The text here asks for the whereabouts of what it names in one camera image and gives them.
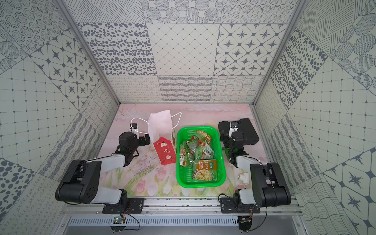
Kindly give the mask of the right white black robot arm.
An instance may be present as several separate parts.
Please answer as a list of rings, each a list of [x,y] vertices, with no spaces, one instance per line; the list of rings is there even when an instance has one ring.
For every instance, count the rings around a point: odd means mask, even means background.
[[[266,163],[251,157],[244,151],[244,134],[220,132],[224,151],[231,164],[241,170],[239,181],[248,189],[235,191],[234,206],[277,207],[289,205],[291,194],[278,163]]]

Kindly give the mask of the red green condiment packet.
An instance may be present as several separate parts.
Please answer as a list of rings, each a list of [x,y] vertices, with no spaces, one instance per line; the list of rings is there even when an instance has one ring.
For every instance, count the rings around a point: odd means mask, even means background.
[[[201,141],[201,142],[206,142],[207,144],[211,144],[212,137],[209,135],[207,132],[204,132],[202,130],[196,130],[196,137]]]

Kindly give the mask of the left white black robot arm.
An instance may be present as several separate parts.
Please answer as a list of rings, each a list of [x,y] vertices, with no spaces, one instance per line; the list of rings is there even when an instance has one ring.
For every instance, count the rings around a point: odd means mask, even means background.
[[[133,132],[124,132],[118,138],[115,153],[92,160],[74,160],[69,165],[57,190],[57,201],[70,205],[106,204],[127,208],[125,190],[101,187],[100,176],[114,169],[128,166],[139,156],[138,148],[150,144],[148,134],[138,137]]]

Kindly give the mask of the white red paper gift bag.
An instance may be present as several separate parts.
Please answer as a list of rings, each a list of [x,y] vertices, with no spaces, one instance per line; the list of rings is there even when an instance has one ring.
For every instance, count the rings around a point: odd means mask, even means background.
[[[176,154],[176,135],[175,128],[178,124],[173,124],[173,119],[178,118],[180,121],[182,112],[172,115],[170,110],[164,110],[158,113],[150,114],[148,120],[138,118],[147,123],[147,132],[150,143],[162,165],[175,164],[178,160]]]

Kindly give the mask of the large green soup packet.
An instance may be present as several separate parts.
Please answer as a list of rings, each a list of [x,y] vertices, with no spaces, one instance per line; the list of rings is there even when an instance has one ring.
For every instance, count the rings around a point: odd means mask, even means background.
[[[193,163],[193,179],[212,182],[218,178],[217,161],[200,160]]]

